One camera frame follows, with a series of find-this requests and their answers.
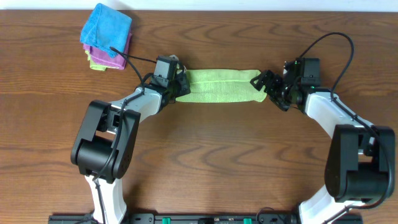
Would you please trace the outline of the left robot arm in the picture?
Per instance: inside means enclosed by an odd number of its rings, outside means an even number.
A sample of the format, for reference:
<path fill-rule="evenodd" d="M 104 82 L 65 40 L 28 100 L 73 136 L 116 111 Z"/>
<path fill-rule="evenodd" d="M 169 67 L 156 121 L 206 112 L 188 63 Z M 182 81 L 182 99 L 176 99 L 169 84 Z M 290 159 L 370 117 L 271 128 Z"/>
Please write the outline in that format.
<path fill-rule="evenodd" d="M 127 205 L 122 177 L 132 159 L 139 124 L 170 101 L 190 93 L 185 70 L 147 74 L 120 100 L 93 100 L 86 110 L 70 160 L 90 185 L 95 205 L 81 223 L 122 223 Z"/>

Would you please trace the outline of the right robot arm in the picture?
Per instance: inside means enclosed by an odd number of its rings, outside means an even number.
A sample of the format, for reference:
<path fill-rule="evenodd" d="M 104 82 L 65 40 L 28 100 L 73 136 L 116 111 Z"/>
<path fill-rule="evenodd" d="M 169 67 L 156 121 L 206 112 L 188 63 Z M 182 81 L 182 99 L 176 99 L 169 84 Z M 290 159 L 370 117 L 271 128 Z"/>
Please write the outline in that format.
<path fill-rule="evenodd" d="M 376 126 L 349 109 L 331 89 L 320 85 L 320 75 L 270 70 L 250 81 L 282 111 L 290 106 L 315 120 L 331 137 L 324 186 L 299 204 L 287 223 L 333 223 L 353 209 L 380 206 L 394 191 L 395 133 Z"/>

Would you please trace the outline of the green microfiber cloth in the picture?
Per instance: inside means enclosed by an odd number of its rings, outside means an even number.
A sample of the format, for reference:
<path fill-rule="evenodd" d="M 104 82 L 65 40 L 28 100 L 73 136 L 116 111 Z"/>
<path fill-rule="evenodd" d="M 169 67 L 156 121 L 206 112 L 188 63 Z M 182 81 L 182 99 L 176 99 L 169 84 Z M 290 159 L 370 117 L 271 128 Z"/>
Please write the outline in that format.
<path fill-rule="evenodd" d="M 260 74 L 259 70 L 187 70 L 191 92 L 176 100 L 183 103 L 262 102 L 267 94 L 250 84 Z"/>

